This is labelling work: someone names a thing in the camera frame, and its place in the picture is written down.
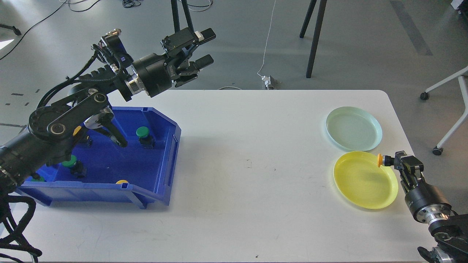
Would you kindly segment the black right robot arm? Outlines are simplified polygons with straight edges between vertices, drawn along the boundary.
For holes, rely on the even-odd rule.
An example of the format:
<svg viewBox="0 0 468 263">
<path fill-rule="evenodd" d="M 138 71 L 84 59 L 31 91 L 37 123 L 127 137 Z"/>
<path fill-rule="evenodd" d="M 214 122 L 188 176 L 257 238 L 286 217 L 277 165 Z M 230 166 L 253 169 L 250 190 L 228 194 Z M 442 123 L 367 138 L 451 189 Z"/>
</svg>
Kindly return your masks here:
<svg viewBox="0 0 468 263">
<path fill-rule="evenodd" d="M 430 263 L 466 263 L 467 214 L 458 214 L 442 191 L 426 182 L 423 163 L 405 151 L 395 153 L 390 165 L 400 172 L 405 203 L 419 223 L 427 224 L 437 245 L 431 250 L 418 247 Z"/>
</svg>

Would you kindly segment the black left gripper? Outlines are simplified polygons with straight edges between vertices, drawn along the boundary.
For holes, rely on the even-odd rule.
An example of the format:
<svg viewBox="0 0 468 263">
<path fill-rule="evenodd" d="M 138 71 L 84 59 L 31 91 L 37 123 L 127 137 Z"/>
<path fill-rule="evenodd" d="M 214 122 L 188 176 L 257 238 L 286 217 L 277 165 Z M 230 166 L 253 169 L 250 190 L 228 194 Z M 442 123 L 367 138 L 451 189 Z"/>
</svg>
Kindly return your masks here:
<svg viewBox="0 0 468 263">
<path fill-rule="evenodd" d="M 205 55 L 196 61 L 188 61 L 197 47 L 216 38 L 212 28 L 204 31 L 192 31 L 184 28 L 162 39 L 161 44 L 164 55 L 151 53 L 132 63 L 134 73 L 144 85 L 144 90 L 150 97 L 174 87 L 179 88 L 195 79 L 200 71 L 214 63 L 211 55 Z M 174 67 L 171 72 L 171 62 L 183 61 L 181 65 Z"/>
</svg>

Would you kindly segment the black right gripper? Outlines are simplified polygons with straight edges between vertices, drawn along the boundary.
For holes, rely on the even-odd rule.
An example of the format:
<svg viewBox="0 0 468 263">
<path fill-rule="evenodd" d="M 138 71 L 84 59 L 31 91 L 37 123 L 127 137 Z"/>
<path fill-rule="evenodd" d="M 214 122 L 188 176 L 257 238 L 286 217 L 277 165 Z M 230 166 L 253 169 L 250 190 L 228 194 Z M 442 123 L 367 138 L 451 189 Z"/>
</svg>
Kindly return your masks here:
<svg viewBox="0 0 468 263">
<path fill-rule="evenodd" d="M 395 153 L 393 167 L 400 172 L 405 203 L 414 220 L 433 224 L 448 220 L 452 206 L 442 191 L 423 181 L 423 163 L 405 151 Z"/>
</svg>

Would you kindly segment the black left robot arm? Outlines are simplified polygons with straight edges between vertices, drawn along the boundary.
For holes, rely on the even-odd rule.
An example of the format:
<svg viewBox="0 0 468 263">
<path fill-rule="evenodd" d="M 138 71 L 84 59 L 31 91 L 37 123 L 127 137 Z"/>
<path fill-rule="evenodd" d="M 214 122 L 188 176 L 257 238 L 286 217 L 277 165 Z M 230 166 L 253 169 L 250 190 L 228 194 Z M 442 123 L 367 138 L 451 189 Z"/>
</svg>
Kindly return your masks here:
<svg viewBox="0 0 468 263">
<path fill-rule="evenodd" d="M 214 61 L 210 55 L 189 60 L 197 47 L 215 39 L 211 28 L 176 29 L 162 40 L 162 55 L 152 53 L 137 61 L 127 53 L 120 34 L 114 29 L 102 36 L 82 70 L 49 90 L 30 114 L 25 130 L 1 146 L 1 223 L 8 231 L 1 238 L 2 249 L 26 252 L 32 262 L 38 262 L 42 252 L 23 235 L 36 202 L 13 192 L 26 179 L 39 179 L 40 167 L 71 160 L 73 148 L 91 129 L 88 119 L 96 121 L 95 131 L 122 148 L 127 146 L 112 123 L 109 93 L 118 90 L 125 100 L 142 91 L 154 97 L 195 80 Z"/>
</svg>

